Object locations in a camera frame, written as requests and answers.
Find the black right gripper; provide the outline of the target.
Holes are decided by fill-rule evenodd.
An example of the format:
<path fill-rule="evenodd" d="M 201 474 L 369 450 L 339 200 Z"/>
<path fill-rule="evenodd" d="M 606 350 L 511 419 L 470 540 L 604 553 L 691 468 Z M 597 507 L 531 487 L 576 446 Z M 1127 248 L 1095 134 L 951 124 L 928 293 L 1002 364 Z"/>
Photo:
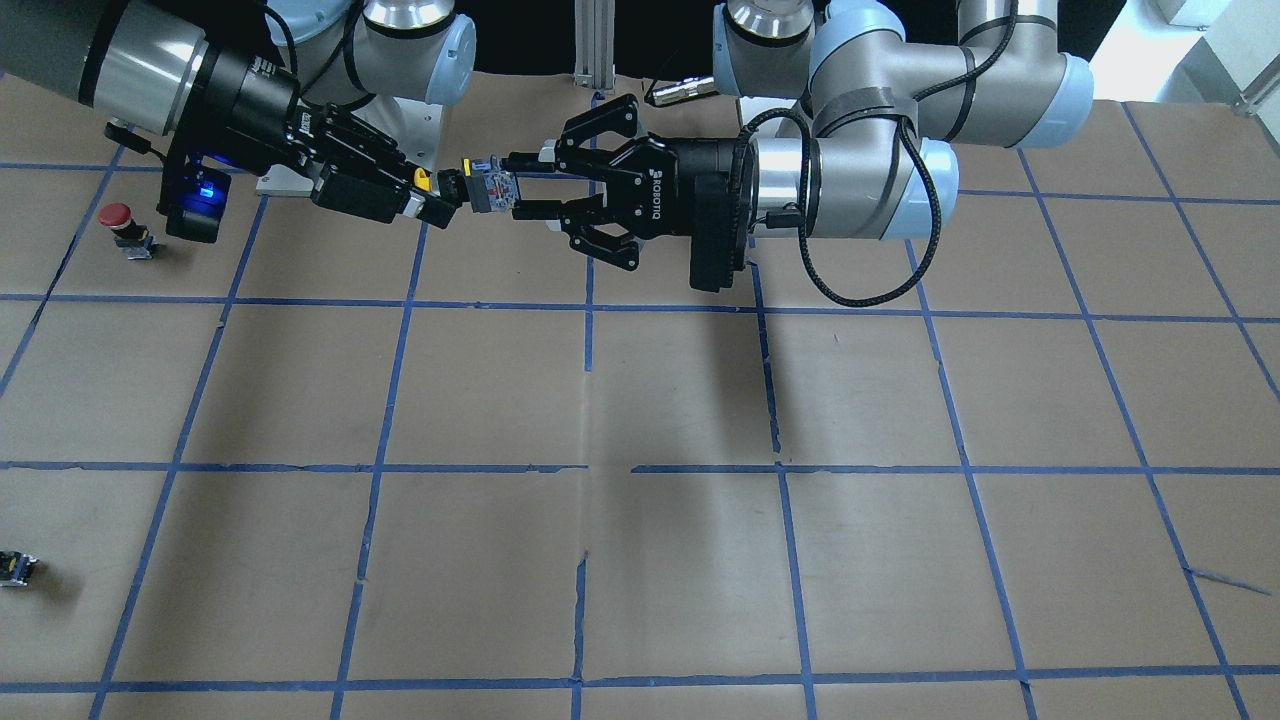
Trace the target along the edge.
<path fill-rule="evenodd" d="M 189 95 L 189 146 L 201 156 L 265 176 L 274 165 L 305 159 L 314 118 L 330 105 L 303 100 L 296 78 L 264 58 L 210 47 Z M 447 229 L 457 208 L 470 201 L 458 169 L 415 168 L 412 184 L 410 191 L 388 174 L 383 181 L 340 179 L 338 192 L 326 186 L 311 200 L 374 222 L 407 217 L 439 229 Z"/>

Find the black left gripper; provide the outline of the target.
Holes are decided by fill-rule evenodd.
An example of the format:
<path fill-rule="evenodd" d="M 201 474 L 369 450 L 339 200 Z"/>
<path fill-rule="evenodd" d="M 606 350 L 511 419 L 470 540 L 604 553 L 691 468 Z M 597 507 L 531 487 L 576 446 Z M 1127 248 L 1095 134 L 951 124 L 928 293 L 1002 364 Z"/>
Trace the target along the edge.
<path fill-rule="evenodd" d="M 604 193 L 568 202 L 518 200 L 520 222 L 559 222 L 571 247 L 607 264 L 637 269 L 643 245 L 692 232 L 692 184 L 728 173 L 751 200 L 751 146 L 740 138 L 667 138 L 641 133 L 631 94 L 570 118 L 554 150 L 511 152 L 512 173 L 570 173 L 602 182 Z"/>

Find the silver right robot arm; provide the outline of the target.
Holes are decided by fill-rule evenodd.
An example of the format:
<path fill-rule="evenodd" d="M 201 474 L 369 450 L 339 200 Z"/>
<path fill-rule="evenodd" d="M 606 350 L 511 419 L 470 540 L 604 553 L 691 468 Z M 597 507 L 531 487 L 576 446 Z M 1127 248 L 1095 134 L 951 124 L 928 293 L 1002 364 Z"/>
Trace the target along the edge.
<path fill-rule="evenodd" d="M 5 1 L 3 69 L 170 138 L 157 211 L 211 243 L 229 191 L 214 159 L 264 177 L 284 167 L 333 211 L 444 228 L 466 201 L 458 170 L 429 170 L 358 115 L 379 97 L 458 102 L 476 28 L 452 1 Z"/>

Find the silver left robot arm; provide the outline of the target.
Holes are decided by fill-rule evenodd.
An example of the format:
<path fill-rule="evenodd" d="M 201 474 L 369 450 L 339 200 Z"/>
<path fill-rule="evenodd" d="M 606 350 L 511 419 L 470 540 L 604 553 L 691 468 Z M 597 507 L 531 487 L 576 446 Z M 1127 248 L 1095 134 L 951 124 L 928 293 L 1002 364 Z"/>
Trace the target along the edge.
<path fill-rule="evenodd" d="M 1085 123 L 1089 64 L 1059 51 L 1053 1 L 960 1 L 954 46 L 914 44 L 878 1 L 727 1 L 713 12 L 713 81 L 731 97 L 785 97 L 813 135 L 671 138 L 644 133 L 625 95 L 564 123 L 543 172 L 604 190 L 573 201 L 520 199 L 572 249 L 632 270 L 643 245 L 687 236 L 690 284 L 716 292 L 742 270 L 748 234 L 910 240 L 955 208 L 954 143 L 1051 149 Z"/>

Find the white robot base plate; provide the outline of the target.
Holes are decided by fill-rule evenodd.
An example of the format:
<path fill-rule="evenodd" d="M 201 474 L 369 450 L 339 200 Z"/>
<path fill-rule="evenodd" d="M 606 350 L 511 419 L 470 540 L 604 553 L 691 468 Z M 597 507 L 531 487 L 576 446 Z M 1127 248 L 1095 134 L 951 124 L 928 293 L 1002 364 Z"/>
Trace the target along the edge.
<path fill-rule="evenodd" d="M 422 100 L 379 95 L 348 111 L 330 105 L 305 137 L 307 154 L 294 165 L 274 165 L 256 191 L 270 197 L 319 199 L 339 181 L 403 181 L 415 195 L 438 195 L 434 172 L 445 109 Z"/>

